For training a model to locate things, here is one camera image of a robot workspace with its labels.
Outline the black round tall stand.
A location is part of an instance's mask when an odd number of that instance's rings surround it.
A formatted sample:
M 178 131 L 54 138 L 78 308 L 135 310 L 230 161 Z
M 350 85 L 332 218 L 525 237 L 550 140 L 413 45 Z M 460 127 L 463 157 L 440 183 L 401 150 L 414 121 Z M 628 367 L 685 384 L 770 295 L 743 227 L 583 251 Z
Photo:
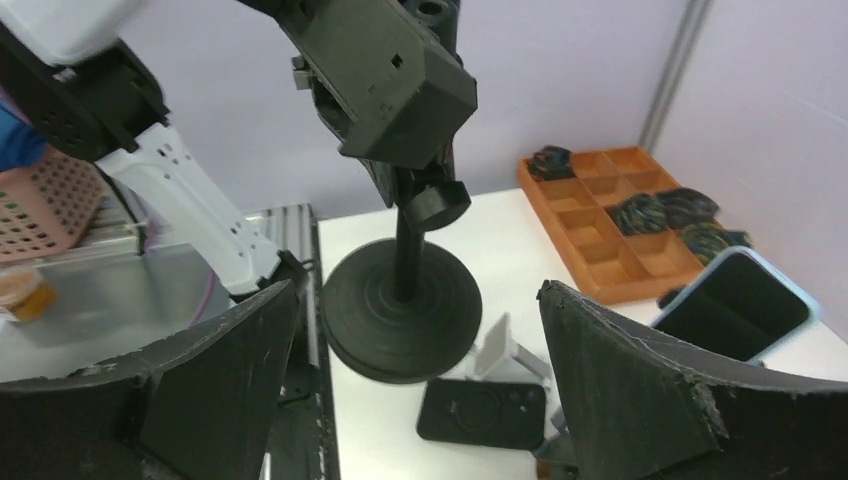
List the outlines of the black round tall stand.
M 401 169 L 396 232 L 360 246 L 321 289 L 321 324 L 337 357 L 382 383 L 413 384 L 454 368 L 482 320 L 479 287 L 465 264 L 425 235 L 458 220 L 471 204 L 442 165 Z

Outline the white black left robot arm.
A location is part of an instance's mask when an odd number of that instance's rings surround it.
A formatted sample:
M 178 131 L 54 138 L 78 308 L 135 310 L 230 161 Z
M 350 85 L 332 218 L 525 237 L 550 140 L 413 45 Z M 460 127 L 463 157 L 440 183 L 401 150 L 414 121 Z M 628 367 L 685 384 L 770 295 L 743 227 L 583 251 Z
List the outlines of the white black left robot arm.
M 292 254 L 247 226 L 195 162 L 169 120 L 162 89 L 121 40 L 136 1 L 5 1 L 1 84 L 61 153 L 96 165 L 147 201 L 217 274 L 235 301 L 270 284 L 306 281 Z M 297 55 L 342 156 L 359 160 L 399 210 L 399 261 L 470 198 L 452 142 L 478 105 L 456 52 L 456 1 L 253 1 Z

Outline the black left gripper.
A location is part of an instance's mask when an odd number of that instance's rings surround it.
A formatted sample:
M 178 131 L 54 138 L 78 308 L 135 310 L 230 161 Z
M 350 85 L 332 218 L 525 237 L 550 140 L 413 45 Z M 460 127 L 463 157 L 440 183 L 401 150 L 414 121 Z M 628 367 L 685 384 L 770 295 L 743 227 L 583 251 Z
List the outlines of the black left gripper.
M 385 205 L 399 172 L 450 167 L 445 150 L 478 107 L 477 84 L 456 53 L 457 1 L 248 1 L 298 51 L 296 82 L 310 90 L 338 152 L 366 169 Z

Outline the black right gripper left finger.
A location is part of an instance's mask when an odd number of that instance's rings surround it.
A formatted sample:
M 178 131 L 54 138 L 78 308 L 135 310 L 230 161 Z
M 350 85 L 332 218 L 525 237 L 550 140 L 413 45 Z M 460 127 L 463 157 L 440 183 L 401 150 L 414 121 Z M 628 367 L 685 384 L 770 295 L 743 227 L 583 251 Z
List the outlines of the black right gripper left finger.
M 5 479 L 257 479 L 299 318 L 291 282 L 61 378 L 1 386 Z

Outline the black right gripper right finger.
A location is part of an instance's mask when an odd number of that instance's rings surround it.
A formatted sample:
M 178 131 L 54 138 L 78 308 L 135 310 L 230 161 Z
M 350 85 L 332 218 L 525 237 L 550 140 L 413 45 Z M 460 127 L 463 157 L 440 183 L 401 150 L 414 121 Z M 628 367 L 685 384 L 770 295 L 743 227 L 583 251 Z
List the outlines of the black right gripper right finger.
M 537 294 L 583 479 L 843 479 L 847 385 L 676 339 L 545 281 Z

